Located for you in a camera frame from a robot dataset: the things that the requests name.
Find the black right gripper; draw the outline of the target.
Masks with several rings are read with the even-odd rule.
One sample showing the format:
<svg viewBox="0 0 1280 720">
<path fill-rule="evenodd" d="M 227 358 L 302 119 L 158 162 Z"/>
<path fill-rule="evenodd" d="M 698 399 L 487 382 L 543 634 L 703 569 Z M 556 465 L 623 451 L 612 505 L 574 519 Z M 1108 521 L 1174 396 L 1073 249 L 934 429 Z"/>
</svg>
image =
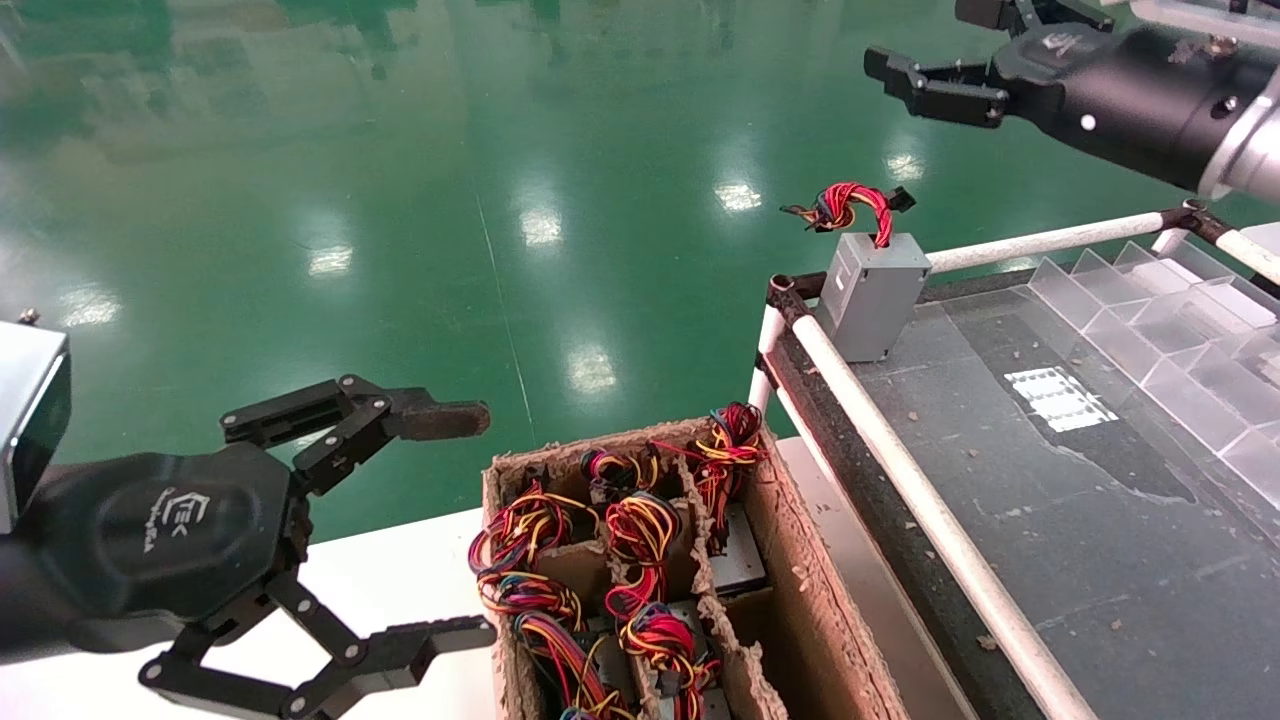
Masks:
<svg viewBox="0 0 1280 720">
<path fill-rule="evenodd" d="M 865 74 L 913 117 L 997 128 L 1006 111 L 1071 149 L 1185 191 L 1198 190 L 1276 72 L 1275 54 L 1262 50 L 1211 56 L 1202 42 L 1161 28 L 1111 35 L 1114 18 L 1085 1 L 959 0 L 955 18 L 1018 37 L 995 64 L 927 65 L 872 46 Z M 1034 29 L 1060 24 L 1091 28 Z"/>
</svg>

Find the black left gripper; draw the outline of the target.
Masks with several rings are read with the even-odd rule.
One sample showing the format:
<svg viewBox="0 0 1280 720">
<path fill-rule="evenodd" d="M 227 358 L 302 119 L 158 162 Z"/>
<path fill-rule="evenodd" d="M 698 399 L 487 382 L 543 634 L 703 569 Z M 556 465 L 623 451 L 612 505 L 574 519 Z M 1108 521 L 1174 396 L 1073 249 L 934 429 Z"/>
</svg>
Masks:
<svg viewBox="0 0 1280 720">
<path fill-rule="evenodd" d="M 174 705 L 236 719 L 340 719 L 371 694 L 420 685 L 440 655 L 493 644 L 494 626 L 448 618 L 361 638 L 296 573 L 237 600 L 224 623 L 204 619 L 305 556 L 302 495 L 325 495 L 393 439 L 462 439 L 490 423 L 481 401 L 343 375 L 229 411 L 220 420 L 229 445 L 212 454 L 56 466 L 26 515 L 26 597 L 73 623 L 202 620 L 140 670 L 140 684 Z M 316 439 L 293 473 L 261 450 L 306 436 Z M 250 629 L 251 609 L 260 619 L 283 611 L 326 665 L 297 687 L 204 666 L 215 644 Z"/>
</svg>

